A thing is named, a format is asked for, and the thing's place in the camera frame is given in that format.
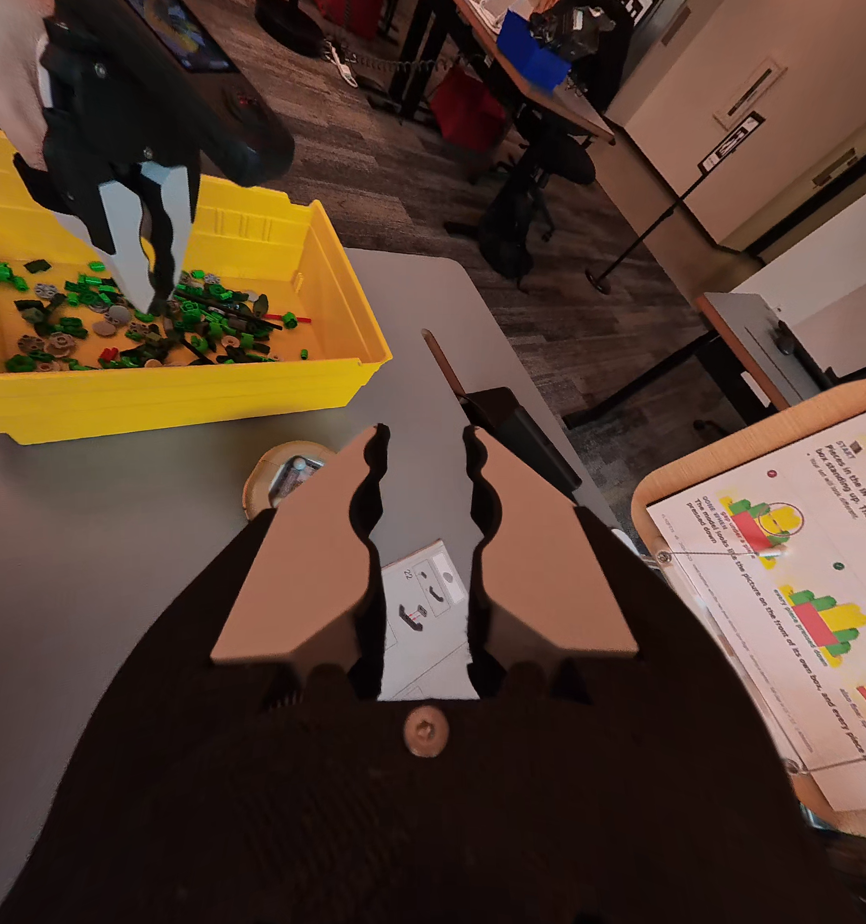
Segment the tan brick-built model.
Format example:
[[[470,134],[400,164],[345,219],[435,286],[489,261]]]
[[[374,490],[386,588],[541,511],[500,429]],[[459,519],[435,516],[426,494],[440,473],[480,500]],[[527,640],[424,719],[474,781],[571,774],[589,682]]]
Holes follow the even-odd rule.
[[[330,448],[306,441],[274,446],[256,463],[242,490],[242,508],[252,522],[274,509],[335,456]]]

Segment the pile of small building bricks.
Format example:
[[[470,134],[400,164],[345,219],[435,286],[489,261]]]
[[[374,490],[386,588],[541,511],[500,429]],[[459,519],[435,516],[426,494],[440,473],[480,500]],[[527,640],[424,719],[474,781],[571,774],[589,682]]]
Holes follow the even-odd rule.
[[[0,341],[8,373],[137,371],[308,360],[279,346],[311,317],[277,295],[242,291],[203,270],[183,271],[163,308],[138,308],[102,260],[62,267],[0,260]]]

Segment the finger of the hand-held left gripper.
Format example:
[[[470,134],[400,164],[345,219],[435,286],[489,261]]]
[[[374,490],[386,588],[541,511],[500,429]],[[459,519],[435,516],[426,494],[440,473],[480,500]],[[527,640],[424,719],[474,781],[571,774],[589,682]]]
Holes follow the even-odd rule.
[[[184,166],[145,163],[139,168],[139,199],[143,218],[141,235],[151,250],[149,314],[168,312],[168,303],[180,283],[189,237],[194,223],[191,179]]]
[[[122,293],[142,313],[149,313],[155,299],[150,279],[150,263],[140,242],[140,228],[145,202],[140,191],[158,192],[157,179],[130,179],[127,186],[120,180],[107,180],[88,190],[99,196],[93,225],[71,213],[52,210],[52,216],[68,232],[84,241],[101,256],[106,268]]]

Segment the black bag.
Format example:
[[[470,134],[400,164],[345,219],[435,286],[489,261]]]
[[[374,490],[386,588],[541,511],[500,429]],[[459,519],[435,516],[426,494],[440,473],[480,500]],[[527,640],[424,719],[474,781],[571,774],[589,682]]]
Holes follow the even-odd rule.
[[[595,2],[539,2],[528,18],[540,47],[568,63],[599,51],[600,39],[615,29],[614,19]]]

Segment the brown wooden strip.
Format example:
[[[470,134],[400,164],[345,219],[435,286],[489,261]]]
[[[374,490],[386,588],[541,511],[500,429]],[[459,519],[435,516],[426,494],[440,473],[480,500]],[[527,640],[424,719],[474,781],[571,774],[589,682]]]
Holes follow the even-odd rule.
[[[463,386],[455,373],[454,369],[451,367],[450,362],[448,361],[444,351],[435,335],[429,331],[427,328],[424,328],[421,332],[427,348],[432,354],[434,360],[436,361],[444,379],[446,380],[450,391],[454,394],[460,401],[467,400],[467,395],[463,389]]]

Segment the person's left forearm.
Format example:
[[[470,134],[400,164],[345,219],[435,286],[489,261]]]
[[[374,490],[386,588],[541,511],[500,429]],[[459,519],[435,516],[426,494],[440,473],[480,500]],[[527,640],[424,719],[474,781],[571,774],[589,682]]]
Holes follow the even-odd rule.
[[[52,1],[0,1],[0,130],[32,168],[46,169],[47,126],[38,90],[38,51]]]

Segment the white building instruction booklet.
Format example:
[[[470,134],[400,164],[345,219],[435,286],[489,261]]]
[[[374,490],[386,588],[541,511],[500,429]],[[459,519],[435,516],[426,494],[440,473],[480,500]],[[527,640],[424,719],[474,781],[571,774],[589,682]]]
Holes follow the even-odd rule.
[[[380,700],[478,699],[468,674],[469,595],[442,540],[381,571],[386,604]]]

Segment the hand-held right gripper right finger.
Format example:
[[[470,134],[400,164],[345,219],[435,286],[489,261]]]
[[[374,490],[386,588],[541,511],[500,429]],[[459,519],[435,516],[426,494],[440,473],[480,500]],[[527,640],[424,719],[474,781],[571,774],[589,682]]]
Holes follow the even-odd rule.
[[[473,549],[467,673],[481,699],[510,670],[534,665],[549,682],[567,664],[632,659],[638,643],[586,533],[589,510],[479,426],[463,431]]]

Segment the grey desk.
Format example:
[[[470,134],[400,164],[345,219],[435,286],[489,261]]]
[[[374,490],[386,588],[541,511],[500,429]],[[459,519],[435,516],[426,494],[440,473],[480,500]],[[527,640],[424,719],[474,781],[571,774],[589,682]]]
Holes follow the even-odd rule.
[[[393,354],[348,406],[44,445],[0,435],[0,902],[117,670],[245,526],[242,487],[267,449],[338,449],[386,424],[381,564],[442,539],[468,582],[468,421],[424,329],[466,388],[509,387],[582,478],[578,503],[621,525],[457,261],[346,253]]]

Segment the light wooden board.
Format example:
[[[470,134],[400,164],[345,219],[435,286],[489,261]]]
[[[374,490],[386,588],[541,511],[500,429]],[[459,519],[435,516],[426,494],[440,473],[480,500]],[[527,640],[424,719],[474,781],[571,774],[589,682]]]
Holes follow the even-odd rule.
[[[866,379],[838,385],[650,473],[635,490],[631,513],[652,562],[657,564],[668,546],[647,513],[650,504],[787,445],[810,439],[865,412]],[[866,809],[834,811],[813,777],[802,770],[801,760],[792,747],[780,743],[776,747],[799,802],[822,822],[845,834],[866,838]]]

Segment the brown wooden table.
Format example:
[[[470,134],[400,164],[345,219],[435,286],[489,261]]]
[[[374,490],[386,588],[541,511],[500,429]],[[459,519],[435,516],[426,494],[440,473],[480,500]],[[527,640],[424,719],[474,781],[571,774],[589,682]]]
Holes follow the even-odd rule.
[[[516,89],[533,105],[549,110],[556,116],[577,125],[584,133],[602,143],[611,146],[616,144],[615,134],[611,127],[575,87],[564,82],[555,87],[552,92],[547,92],[532,84],[499,51],[497,39],[478,15],[477,6],[466,1],[454,1],[453,4],[462,22],[472,29],[474,38],[484,50],[485,56],[490,57],[492,62],[498,65]]]

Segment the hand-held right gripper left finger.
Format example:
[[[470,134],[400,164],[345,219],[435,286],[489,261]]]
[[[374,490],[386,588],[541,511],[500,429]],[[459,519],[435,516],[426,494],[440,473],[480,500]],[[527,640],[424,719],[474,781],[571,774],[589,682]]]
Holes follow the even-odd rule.
[[[379,698],[387,619],[371,533],[383,513],[390,439],[385,424],[369,426],[280,500],[213,664],[277,664],[298,688],[330,665],[358,698]]]

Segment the yellow plastic bin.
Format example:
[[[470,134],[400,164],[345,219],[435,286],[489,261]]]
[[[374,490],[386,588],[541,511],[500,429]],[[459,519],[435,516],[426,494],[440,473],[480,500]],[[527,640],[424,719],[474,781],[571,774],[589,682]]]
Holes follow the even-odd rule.
[[[392,358],[321,202],[294,204],[279,191],[204,177],[185,269],[266,294],[271,322],[292,312],[305,323],[272,332],[266,361],[193,365],[195,355],[177,344],[160,369],[104,369],[105,349],[138,343],[96,335],[101,316],[65,304],[51,321],[79,318],[88,336],[57,369],[9,371],[19,338],[35,334],[15,303],[34,298],[39,282],[60,290],[77,283],[99,260],[32,201],[13,154],[0,133],[0,434],[18,444],[342,408]]]

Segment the black office chair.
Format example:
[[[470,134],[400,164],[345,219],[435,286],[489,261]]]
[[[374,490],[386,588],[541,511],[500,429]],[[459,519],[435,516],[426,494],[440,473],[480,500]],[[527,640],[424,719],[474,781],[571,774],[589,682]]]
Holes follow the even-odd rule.
[[[521,283],[533,269],[527,238],[540,178],[559,177],[578,187],[589,187],[597,179],[586,149],[558,124],[535,116],[519,122],[517,129],[527,143],[526,150],[486,208],[475,233],[487,265],[513,283]]]

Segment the red bag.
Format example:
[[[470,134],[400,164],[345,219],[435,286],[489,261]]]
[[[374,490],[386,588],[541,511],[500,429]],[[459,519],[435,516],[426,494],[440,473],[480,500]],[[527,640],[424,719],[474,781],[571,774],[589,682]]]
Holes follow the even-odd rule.
[[[487,154],[505,134],[504,108],[462,64],[448,70],[428,105],[442,139],[455,148]]]

